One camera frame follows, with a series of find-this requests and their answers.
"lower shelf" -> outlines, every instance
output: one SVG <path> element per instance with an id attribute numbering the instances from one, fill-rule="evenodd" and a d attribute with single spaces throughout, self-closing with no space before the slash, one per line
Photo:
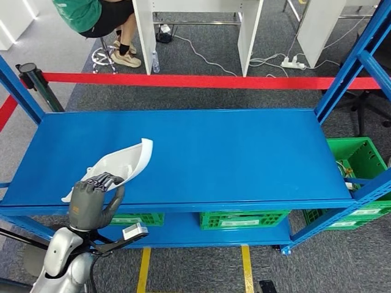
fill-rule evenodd
<path id="1" fill-rule="evenodd" d="M 113 240 L 119 238 L 125 226 L 108 226 L 100 233 Z M 149 235 L 128 245 L 142 247 L 214 247 L 229 245 L 284 245 L 291 243 L 288 218 L 272 228 L 242 228 L 202 230 L 199 213 L 168 213 L 164 225 L 148 227 Z"/>

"power strip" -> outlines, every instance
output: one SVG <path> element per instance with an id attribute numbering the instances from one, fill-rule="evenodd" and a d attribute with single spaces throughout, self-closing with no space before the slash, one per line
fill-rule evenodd
<path id="1" fill-rule="evenodd" d="M 297 62 L 297 56 L 294 56 L 291 62 L 289 62 L 289 57 L 285 57 L 284 61 L 282 62 L 281 66 L 284 68 L 294 68 L 301 70 L 306 68 L 306 65 L 304 63 Z"/>

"blue shelf surface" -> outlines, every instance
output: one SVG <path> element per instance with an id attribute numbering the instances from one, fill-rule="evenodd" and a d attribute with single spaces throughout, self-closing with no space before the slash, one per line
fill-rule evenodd
<path id="1" fill-rule="evenodd" d="M 126 226 L 108 226 L 99 232 L 112 240 L 122 235 Z M 278 226 L 270 228 L 242 228 L 224 230 L 202 230 L 199 214 L 177 212 L 165 214 L 162 227 L 148 227 L 149 235 L 127 248 L 142 247 L 212 247 L 230 245 L 284 245 L 290 244 L 288 217 Z"/>
<path id="2" fill-rule="evenodd" d="M 65 214 L 61 197 L 88 167 L 142 137 L 153 140 L 152 156 L 127 183 L 122 212 L 354 202 L 313 109 L 79 112 L 46 114 L 0 212 Z"/>

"white table leg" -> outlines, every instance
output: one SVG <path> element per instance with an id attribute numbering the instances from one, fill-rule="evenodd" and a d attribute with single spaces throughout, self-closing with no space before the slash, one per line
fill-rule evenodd
<path id="1" fill-rule="evenodd" d="M 242 19 L 239 33 L 238 49 L 243 77 L 247 75 L 263 4 L 263 0 L 242 1 Z"/>
<path id="2" fill-rule="evenodd" d="M 309 67 L 313 68 L 316 65 L 346 3 L 346 0 L 309 2 L 297 35 L 297 41 Z"/>
<path id="3" fill-rule="evenodd" d="M 156 40 L 153 27 L 152 3 L 151 0 L 133 0 L 140 42 L 144 57 L 146 74 L 151 74 L 152 52 L 155 50 Z"/>

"green shirt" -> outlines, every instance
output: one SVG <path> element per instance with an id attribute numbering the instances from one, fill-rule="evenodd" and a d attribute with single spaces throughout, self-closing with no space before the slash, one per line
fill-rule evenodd
<path id="1" fill-rule="evenodd" d="M 60 15 L 77 32 L 91 29 L 102 12 L 99 0 L 52 0 Z"/>

